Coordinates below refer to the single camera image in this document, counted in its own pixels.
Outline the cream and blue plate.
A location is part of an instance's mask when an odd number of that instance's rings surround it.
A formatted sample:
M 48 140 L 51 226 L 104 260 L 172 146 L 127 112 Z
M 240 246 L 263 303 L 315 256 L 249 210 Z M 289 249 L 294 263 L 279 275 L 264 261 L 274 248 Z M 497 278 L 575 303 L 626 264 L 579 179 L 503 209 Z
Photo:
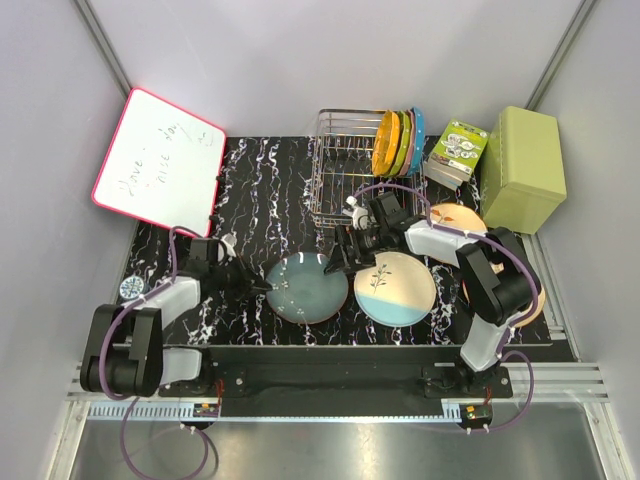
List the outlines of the cream and blue plate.
M 382 252 L 375 265 L 356 273 L 354 294 L 361 310 L 391 328 L 412 326 L 434 307 L 437 289 L 427 265 L 400 252 Z

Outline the beige leaf plate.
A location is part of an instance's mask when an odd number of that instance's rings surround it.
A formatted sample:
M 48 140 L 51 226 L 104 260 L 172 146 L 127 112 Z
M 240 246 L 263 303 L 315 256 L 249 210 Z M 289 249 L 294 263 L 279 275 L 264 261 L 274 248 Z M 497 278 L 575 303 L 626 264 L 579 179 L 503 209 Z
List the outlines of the beige leaf plate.
M 478 234 L 485 234 L 488 231 L 479 214 L 461 204 L 439 203 L 432 205 L 429 217 L 434 225 L 440 225 L 445 230 L 470 231 Z

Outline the beige bird plate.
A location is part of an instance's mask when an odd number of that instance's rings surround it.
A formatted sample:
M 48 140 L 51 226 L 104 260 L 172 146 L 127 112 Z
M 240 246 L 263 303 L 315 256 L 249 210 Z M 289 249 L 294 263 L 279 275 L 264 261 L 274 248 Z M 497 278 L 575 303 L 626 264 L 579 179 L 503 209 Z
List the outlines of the beige bird plate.
M 543 287 L 533 274 L 536 297 L 541 300 Z M 463 293 L 472 311 L 485 322 L 501 326 L 511 317 L 527 314 L 534 303 L 530 282 L 523 273 L 503 271 L 492 279 L 472 280 L 471 286 L 462 283 Z

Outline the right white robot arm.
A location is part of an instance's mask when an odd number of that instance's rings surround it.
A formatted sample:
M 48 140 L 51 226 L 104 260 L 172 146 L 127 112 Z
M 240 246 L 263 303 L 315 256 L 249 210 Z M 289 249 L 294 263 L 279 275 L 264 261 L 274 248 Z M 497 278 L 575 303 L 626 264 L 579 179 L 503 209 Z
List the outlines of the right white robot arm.
M 413 215 L 391 192 L 367 206 L 351 195 L 346 205 L 351 221 L 336 226 L 325 272 L 352 275 L 361 309 L 380 324 L 402 328 L 435 305 L 437 288 L 425 261 L 457 269 L 472 313 L 470 330 L 453 366 L 424 372 L 423 383 L 440 397 L 487 394 L 512 330 L 533 316 L 543 291 L 515 234 L 503 227 L 463 229 L 434 209 Z

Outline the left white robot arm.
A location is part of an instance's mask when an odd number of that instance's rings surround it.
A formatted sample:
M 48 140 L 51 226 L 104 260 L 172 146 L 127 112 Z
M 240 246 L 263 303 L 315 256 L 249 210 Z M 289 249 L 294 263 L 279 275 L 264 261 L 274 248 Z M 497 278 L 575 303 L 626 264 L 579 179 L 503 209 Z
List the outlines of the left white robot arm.
M 238 256 L 229 236 L 193 238 L 183 266 L 168 279 L 124 304 L 96 308 L 80 367 L 81 388 L 111 400 L 150 397 L 171 371 L 172 383 L 181 381 L 196 396 L 208 394 L 216 382 L 214 369 L 192 348 L 174 349 L 172 355 L 183 356 L 185 365 L 168 367 L 163 329 L 216 292 L 242 301 L 271 290 Z

